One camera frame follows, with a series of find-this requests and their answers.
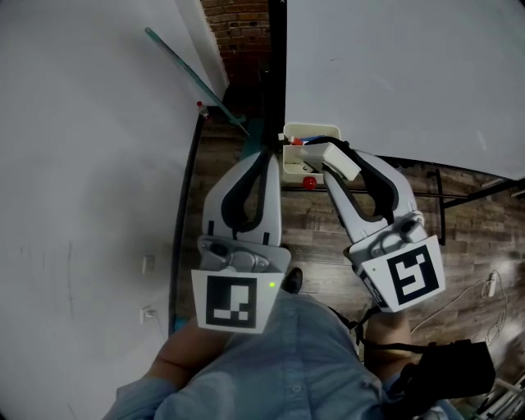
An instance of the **electrical outlet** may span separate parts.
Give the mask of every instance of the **electrical outlet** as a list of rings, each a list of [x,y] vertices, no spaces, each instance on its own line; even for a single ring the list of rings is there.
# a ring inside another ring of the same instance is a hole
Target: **electrical outlet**
[[[491,273],[491,277],[489,278],[489,298],[494,296],[495,293],[495,283],[497,281],[497,278],[495,276],[495,273]]]
[[[142,259],[142,274],[147,272],[153,272],[155,270],[155,256],[154,255],[144,255]]]
[[[151,306],[145,306],[140,309],[140,323],[144,324],[146,321],[153,319],[155,317],[155,309],[152,309]]]

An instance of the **black metal frame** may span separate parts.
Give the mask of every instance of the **black metal frame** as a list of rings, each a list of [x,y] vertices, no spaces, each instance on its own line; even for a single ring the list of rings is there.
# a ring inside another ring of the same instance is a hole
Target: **black metal frame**
[[[173,235],[173,250],[171,251],[171,274],[170,274],[170,297],[168,303],[169,327],[168,335],[175,331],[176,323],[176,303],[177,289],[179,280],[180,252],[182,250],[182,236],[184,234],[184,224],[186,219],[186,205],[188,204],[189,186],[191,185],[191,176],[194,172],[195,157],[199,147],[200,135],[203,131],[204,118],[199,115],[197,125],[195,126],[194,136],[189,147],[188,160],[180,187],[179,209],[175,224],[175,233]]]
[[[304,187],[299,186],[293,186],[293,185],[285,185],[281,187],[281,191],[288,191],[288,192],[309,192],[309,193],[326,193],[325,187],[318,187],[315,189],[305,189]],[[360,188],[348,188],[348,191],[352,194],[368,194],[367,189],[360,189]],[[442,193],[423,193],[420,191],[415,191],[413,193],[416,197],[428,197],[432,199],[465,199],[467,198],[467,195],[461,195],[461,194],[442,194]]]
[[[438,193],[441,194],[443,191],[443,186],[441,184],[441,175],[440,170],[436,169],[436,181],[437,181],[437,190]],[[466,195],[464,198],[454,199],[452,201],[444,202],[443,198],[440,198],[440,219],[441,219],[441,237],[440,237],[440,245],[445,246],[446,245],[446,231],[445,231],[445,210],[447,208],[452,208],[459,206],[461,204],[470,203],[472,201],[478,200],[478,199],[484,199],[485,197],[488,197],[489,195],[497,194],[502,191],[506,191],[509,188],[512,188],[516,185],[519,185],[523,181],[517,181],[517,180],[503,180],[499,184],[493,185],[492,187],[488,187],[485,189],[480,189],[479,191],[476,191],[475,193],[471,193]]]
[[[286,0],[268,0],[270,20],[270,83],[263,84],[265,138],[270,149],[278,150],[277,135],[285,125],[286,108],[286,28],[288,6]]]
[[[430,178],[431,176],[436,177],[436,183],[437,183],[437,197],[439,198],[439,207],[440,207],[440,225],[441,225],[441,234],[440,234],[440,245],[445,246],[446,245],[446,224],[445,224],[445,196],[443,195],[443,184],[441,184],[441,172],[439,169],[436,169],[435,172],[428,172],[427,176]],[[463,197],[457,197],[455,199],[463,200],[466,199],[467,195],[464,195]]]

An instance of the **red object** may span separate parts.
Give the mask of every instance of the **red object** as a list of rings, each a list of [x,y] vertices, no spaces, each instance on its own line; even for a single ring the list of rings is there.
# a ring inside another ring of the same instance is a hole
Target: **red object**
[[[305,189],[309,189],[309,190],[315,189],[316,185],[317,185],[317,181],[315,180],[313,176],[305,176],[303,178],[303,187]]]
[[[210,111],[200,101],[197,102],[197,106],[199,107],[199,114],[201,117],[204,118],[204,120],[207,120],[210,117]]]

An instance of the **denim shirt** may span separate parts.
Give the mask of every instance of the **denim shirt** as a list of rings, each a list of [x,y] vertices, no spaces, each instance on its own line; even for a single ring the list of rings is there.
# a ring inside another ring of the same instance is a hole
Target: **denim shirt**
[[[182,390],[148,377],[120,388],[105,419],[381,419],[389,401],[336,315],[309,296],[280,292],[263,334],[232,336]],[[461,418],[446,401],[431,415]]]

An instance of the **white box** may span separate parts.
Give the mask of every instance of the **white box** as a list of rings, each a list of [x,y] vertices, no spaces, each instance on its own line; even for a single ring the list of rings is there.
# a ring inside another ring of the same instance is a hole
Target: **white box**
[[[304,138],[316,135],[326,135],[341,140],[340,130],[336,126],[323,124],[305,124],[301,122],[289,122],[285,124],[283,134],[290,139],[292,136]],[[303,146],[285,145],[282,151],[282,173],[281,179],[284,182],[302,184],[306,176],[312,176],[318,185],[323,185],[322,174],[313,174],[312,168],[306,165],[300,157]]]

